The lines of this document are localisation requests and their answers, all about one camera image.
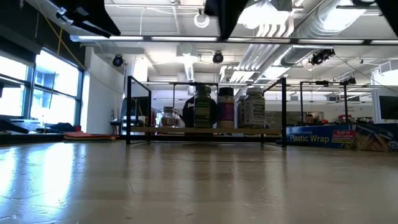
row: person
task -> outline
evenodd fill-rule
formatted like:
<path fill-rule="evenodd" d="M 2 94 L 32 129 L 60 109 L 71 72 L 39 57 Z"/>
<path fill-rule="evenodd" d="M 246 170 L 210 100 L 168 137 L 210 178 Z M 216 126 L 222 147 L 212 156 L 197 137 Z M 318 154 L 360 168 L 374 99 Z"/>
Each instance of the person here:
<path fill-rule="evenodd" d="M 313 124 L 313 116 L 312 114 L 307 114 L 305 115 L 305 124 Z"/>

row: supplement bottle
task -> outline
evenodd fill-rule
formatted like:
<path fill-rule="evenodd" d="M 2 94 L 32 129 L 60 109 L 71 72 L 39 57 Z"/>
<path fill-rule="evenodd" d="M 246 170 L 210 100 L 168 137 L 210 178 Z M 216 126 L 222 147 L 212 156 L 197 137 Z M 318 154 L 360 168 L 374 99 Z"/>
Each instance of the supplement bottle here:
<path fill-rule="evenodd" d="M 246 96 L 240 96 L 236 102 L 236 127 L 244 128 L 244 99 Z"/>
<path fill-rule="evenodd" d="M 195 90 L 193 125 L 195 128 L 212 128 L 211 122 L 211 88 L 208 86 L 197 86 Z"/>
<path fill-rule="evenodd" d="M 264 128 L 266 123 L 266 101 L 261 88 L 248 88 L 244 99 L 245 128 Z"/>
<path fill-rule="evenodd" d="M 218 127 L 234 128 L 235 97 L 234 89 L 230 87 L 220 88 L 218 92 Z"/>

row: wooden floor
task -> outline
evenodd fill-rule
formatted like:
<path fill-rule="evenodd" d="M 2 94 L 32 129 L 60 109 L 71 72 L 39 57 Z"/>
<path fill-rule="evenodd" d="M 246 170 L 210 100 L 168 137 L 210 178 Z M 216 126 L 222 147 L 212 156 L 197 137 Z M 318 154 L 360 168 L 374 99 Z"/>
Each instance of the wooden floor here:
<path fill-rule="evenodd" d="M 398 156 L 258 144 L 0 147 L 0 223 L 398 223 Z"/>

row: window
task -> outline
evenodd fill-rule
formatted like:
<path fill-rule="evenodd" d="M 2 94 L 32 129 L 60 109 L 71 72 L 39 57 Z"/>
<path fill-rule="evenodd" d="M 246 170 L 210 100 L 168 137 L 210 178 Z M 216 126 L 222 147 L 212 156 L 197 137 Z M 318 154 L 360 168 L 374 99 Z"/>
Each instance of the window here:
<path fill-rule="evenodd" d="M 53 55 L 41 51 L 36 56 L 35 84 L 77 96 L 79 70 Z"/>
<path fill-rule="evenodd" d="M 27 66 L 0 56 L 0 73 L 19 80 L 26 80 Z"/>
<path fill-rule="evenodd" d="M 0 114 L 8 116 L 22 116 L 25 87 L 3 88 L 0 98 Z"/>
<path fill-rule="evenodd" d="M 75 99 L 34 90 L 32 99 L 32 109 L 30 115 L 39 121 L 48 124 L 75 123 Z"/>
<path fill-rule="evenodd" d="M 35 69 L 0 56 L 0 74 L 0 115 L 79 124 L 82 73 L 73 65 L 46 51 Z"/>

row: wooden shelf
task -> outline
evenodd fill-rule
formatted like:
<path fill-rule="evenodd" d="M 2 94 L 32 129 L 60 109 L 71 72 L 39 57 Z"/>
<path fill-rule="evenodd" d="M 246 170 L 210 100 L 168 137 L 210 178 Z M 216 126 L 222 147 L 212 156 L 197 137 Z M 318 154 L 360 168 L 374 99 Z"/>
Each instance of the wooden shelf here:
<path fill-rule="evenodd" d="M 150 128 L 150 127 L 131 127 L 131 132 L 161 132 L 161 133 L 235 133 L 235 134 L 270 134 L 280 135 L 278 129 L 231 129 L 231 128 Z"/>

